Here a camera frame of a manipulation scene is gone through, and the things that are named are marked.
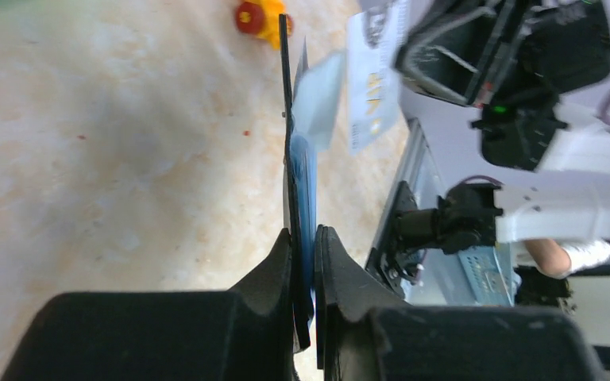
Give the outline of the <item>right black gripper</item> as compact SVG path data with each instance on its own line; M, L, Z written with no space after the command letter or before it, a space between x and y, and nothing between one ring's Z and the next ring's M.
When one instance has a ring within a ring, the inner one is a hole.
M396 69L418 91L459 106L473 104L483 55L495 27L492 15L450 15L413 29L396 56ZM534 171L556 133L564 93L610 74L610 25L601 1L532 6L515 32L499 70L500 88L471 126L490 164Z

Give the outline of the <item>white credit card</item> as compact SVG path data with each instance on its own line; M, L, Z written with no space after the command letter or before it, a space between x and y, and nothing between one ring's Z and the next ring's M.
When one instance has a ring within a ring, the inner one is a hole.
M386 1L347 22L347 111L353 154L398 119L402 84L395 58L404 41L409 8L409 1Z

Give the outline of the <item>person's forearm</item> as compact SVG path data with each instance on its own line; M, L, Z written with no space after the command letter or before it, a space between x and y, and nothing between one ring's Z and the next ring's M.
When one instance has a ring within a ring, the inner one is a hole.
M517 267L535 267L553 279L564 279L610 260L610 244L603 240L560 241L543 238L514 243L511 249Z

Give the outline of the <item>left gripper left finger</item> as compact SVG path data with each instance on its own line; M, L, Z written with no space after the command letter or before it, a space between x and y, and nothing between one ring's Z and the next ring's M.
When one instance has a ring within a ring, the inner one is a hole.
M291 248L226 291L70 292L35 315L4 380L290 380Z

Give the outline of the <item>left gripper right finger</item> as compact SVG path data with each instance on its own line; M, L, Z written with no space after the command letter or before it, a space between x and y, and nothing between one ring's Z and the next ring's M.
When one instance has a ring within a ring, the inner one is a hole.
M595 350L544 307L413 306L315 238L317 365L327 380L604 380Z

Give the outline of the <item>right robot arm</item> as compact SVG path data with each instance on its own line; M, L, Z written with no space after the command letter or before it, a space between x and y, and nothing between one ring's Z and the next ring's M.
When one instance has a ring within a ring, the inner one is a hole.
M479 117L481 156L533 172L610 175L604 110L566 104L564 93L610 73L610 27L601 1L435 1L396 53L412 89ZM534 189L458 185L403 238L455 253L541 238L610 241L610 185Z

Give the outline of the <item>black leather card holder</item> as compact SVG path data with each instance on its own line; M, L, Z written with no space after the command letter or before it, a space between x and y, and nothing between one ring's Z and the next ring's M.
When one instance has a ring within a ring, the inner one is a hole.
M317 159L330 147L345 78L346 54L334 50L309 67L303 48L291 73L289 16L278 17L284 90L284 224L291 237L291 300L294 349L309 348L315 315L314 272L317 229Z

